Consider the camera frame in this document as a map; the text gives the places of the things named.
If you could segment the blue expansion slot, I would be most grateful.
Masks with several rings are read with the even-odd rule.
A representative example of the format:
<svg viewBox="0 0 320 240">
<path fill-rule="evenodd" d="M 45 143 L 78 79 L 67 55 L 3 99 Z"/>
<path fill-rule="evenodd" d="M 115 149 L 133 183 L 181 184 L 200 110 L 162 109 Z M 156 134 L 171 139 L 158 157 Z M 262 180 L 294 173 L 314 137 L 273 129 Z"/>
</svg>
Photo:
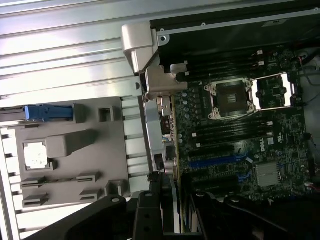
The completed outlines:
<svg viewBox="0 0 320 240">
<path fill-rule="evenodd" d="M 235 156 L 225 156 L 225 157 L 190 161 L 188 163 L 188 166 L 190 168 L 205 168 L 205 167 L 210 167 L 210 166 L 220 165 L 220 164 L 232 164 L 238 161 L 239 159 L 236 158 Z"/>
</svg>

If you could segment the silver chipset heatsink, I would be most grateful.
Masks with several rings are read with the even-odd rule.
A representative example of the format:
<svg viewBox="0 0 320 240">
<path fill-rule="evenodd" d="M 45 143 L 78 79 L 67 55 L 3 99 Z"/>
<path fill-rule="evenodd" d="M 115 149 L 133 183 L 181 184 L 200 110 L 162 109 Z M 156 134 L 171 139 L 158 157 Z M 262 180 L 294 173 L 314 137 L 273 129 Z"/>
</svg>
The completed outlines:
<svg viewBox="0 0 320 240">
<path fill-rule="evenodd" d="M 279 169 L 276 162 L 258 164 L 256 166 L 257 184 L 259 187 L 270 187 L 280 184 Z"/>
</svg>

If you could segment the grey parts rack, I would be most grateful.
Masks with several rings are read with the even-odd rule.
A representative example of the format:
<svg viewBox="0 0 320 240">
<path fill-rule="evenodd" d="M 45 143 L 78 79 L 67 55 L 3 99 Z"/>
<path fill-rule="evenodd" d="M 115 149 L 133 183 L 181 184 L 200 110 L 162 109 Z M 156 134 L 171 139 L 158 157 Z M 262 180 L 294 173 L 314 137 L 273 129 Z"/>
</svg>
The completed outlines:
<svg viewBox="0 0 320 240">
<path fill-rule="evenodd" d="M 119 97 L 42 104 L 72 106 L 73 118 L 14 121 L 21 182 L 75 178 L 94 178 L 97 182 L 40 187 L 22 187 L 20 184 L 24 208 L 94 202 L 104 196 L 109 184 L 127 182 L 126 141 Z M 48 164 L 44 168 L 26 166 L 24 147 L 29 143 L 46 146 Z"/>
</svg>

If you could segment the green RAM stick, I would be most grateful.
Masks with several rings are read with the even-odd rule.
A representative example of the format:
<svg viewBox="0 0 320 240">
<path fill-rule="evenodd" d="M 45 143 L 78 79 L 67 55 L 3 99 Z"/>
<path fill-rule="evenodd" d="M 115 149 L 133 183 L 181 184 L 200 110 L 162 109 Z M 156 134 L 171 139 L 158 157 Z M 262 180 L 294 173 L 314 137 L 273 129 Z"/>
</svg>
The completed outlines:
<svg viewBox="0 0 320 240">
<path fill-rule="evenodd" d="M 22 187 L 42 187 L 45 185 L 52 185 L 52 184 L 64 184 L 64 183 L 86 183 L 86 182 L 93 182 L 96 183 L 97 179 L 95 178 L 84 178 L 84 179 L 77 179 L 77 178 L 63 178 L 63 179 L 44 179 L 41 178 L 39 180 L 24 180 L 20 183 Z"/>
</svg>

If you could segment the green motherboard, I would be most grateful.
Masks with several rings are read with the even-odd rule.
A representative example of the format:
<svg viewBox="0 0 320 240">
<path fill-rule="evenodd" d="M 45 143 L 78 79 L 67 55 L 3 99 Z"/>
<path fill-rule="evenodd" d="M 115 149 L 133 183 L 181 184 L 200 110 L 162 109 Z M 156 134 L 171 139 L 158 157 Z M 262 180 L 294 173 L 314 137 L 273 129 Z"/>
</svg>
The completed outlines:
<svg viewBox="0 0 320 240">
<path fill-rule="evenodd" d="M 182 177 L 191 181 L 234 178 L 237 186 L 205 190 L 216 198 L 223 199 L 239 195 L 253 201 L 275 200 L 291 196 L 302 196 L 308 191 L 308 142 L 305 138 L 306 123 L 300 83 L 301 58 L 291 49 L 283 47 L 263 50 L 262 71 L 250 76 L 235 76 L 220 79 L 187 81 L 186 71 L 177 78 L 188 84 L 186 90 L 174 96 L 176 126 L 178 133 L 179 173 L 181 195 Z M 210 120 L 210 93 L 204 86 L 223 80 L 249 78 L 287 73 L 294 83 L 295 94 L 292 106 L 256 110 L 254 113 L 227 120 Z M 189 157 L 197 148 L 233 145 L 234 151 Z M 235 156 L 235 163 L 218 164 L 202 168 L 190 168 L 189 162 Z M 259 187 L 256 166 L 276 162 L 280 183 Z"/>
</svg>

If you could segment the CPU socket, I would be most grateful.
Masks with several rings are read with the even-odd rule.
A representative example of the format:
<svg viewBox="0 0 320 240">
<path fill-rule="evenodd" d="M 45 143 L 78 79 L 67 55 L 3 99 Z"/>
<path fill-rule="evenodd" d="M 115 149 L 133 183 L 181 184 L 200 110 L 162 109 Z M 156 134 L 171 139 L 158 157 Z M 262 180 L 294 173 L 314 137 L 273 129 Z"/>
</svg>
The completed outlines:
<svg viewBox="0 0 320 240">
<path fill-rule="evenodd" d="M 208 119 L 222 121 L 243 117 L 256 111 L 252 93 L 253 80 L 247 77 L 210 82 L 204 86 L 209 92 Z"/>
</svg>

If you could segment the silver CPU chip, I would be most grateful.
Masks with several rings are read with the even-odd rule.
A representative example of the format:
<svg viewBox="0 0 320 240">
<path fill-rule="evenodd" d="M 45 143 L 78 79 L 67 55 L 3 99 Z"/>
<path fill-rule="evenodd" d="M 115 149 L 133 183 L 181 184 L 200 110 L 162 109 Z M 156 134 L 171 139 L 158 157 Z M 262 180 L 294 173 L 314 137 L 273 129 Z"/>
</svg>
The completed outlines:
<svg viewBox="0 0 320 240">
<path fill-rule="evenodd" d="M 25 164 L 30 169 L 41 169 L 48 164 L 47 149 L 42 142 L 27 143 L 23 150 Z"/>
</svg>

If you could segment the silver socket cover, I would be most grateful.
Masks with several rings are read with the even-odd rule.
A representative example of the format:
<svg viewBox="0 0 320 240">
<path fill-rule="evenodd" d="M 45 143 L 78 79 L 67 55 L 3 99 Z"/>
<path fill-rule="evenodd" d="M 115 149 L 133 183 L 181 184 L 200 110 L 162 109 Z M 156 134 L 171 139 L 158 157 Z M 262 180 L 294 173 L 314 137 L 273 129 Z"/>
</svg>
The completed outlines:
<svg viewBox="0 0 320 240">
<path fill-rule="evenodd" d="M 292 106 L 294 83 L 286 72 L 262 76 L 252 80 L 252 97 L 256 110 L 272 110 Z"/>
</svg>

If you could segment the black RAM slot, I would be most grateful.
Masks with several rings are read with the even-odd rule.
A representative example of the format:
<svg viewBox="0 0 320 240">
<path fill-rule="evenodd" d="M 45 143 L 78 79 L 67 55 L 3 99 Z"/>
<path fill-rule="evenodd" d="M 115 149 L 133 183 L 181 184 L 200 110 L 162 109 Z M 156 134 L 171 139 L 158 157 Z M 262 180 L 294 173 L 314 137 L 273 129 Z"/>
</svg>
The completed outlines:
<svg viewBox="0 0 320 240">
<path fill-rule="evenodd" d="M 184 78 L 188 82 L 200 81 L 200 80 L 211 80 L 211 79 L 226 79 L 231 77 L 248 77 L 252 74 L 261 72 L 264 68 L 240 68 L 232 70 L 218 70 L 215 72 L 200 72 L 185 75 Z"/>
<path fill-rule="evenodd" d="M 184 58 L 183 62 L 187 65 L 191 65 L 196 63 L 255 59 L 258 56 L 262 56 L 263 54 L 264 54 L 264 51 L 262 49 L 239 50 L 239 51 L 232 51 L 232 52 L 221 52 L 221 53 L 188 56 Z"/>
<path fill-rule="evenodd" d="M 261 55 L 252 55 L 252 56 L 240 56 L 240 57 L 231 57 L 231 58 L 222 58 L 222 59 L 209 59 L 202 61 L 188 61 L 187 70 L 194 71 L 201 68 L 210 68 L 210 67 L 228 67 L 228 66 L 240 66 L 245 64 L 254 64 L 259 60 L 263 60 Z"/>
<path fill-rule="evenodd" d="M 247 63 L 243 65 L 233 65 L 233 66 L 216 66 L 216 67 L 206 67 L 206 68 L 200 68 L 196 70 L 186 71 L 187 73 L 185 75 L 189 75 L 189 73 L 211 73 L 211 72 L 217 72 L 217 71 L 223 71 L 223 70 L 236 70 L 236 69 L 253 69 L 258 68 L 261 66 L 264 66 L 265 62 L 262 60 L 259 60 L 256 63 Z"/>
</svg>

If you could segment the silver hard disk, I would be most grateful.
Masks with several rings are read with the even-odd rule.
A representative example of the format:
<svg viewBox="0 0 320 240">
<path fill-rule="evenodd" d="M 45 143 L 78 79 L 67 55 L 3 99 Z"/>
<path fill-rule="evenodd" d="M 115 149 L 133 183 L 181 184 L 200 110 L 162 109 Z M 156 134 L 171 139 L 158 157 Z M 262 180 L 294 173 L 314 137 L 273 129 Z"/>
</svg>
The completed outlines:
<svg viewBox="0 0 320 240">
<path fill-rule="evenodd" d="M 0 122 L 23 121 L 26 114 L 23 106 L 0 107 Z"/>
</svg>

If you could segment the open dark PC case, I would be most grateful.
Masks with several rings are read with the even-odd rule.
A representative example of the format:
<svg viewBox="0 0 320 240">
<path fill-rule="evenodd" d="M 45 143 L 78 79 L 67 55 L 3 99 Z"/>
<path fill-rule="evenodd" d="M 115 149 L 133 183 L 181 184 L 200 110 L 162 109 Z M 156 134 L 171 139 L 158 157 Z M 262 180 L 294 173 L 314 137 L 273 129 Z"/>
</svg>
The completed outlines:
<svg viewBox="0 0 320 240">
<path fill-rule="evenodd" d="M 285 48 L 301 58 L 300 86 L 305 111 L 320 100 L 320 1 L 309 4 L 290 3 L 279 6 L 250 7 L 224 12 L 205 13 L 152 20 L 124 25 L 124 54 L 136 76 L 140 77 L 141 118 L 145 123 L 143 95 L 145 72 L 149 66 L 163 66 L 166 73 L 178 75 L 187 70 L 185 57 L 244 50 Z M 272 203 L 291 197 L 320 193 L 320 167 L 311 154 L 313 136 L 307 131 L 308 191 L 278 199 L 257 202 Z"/>
</svg>

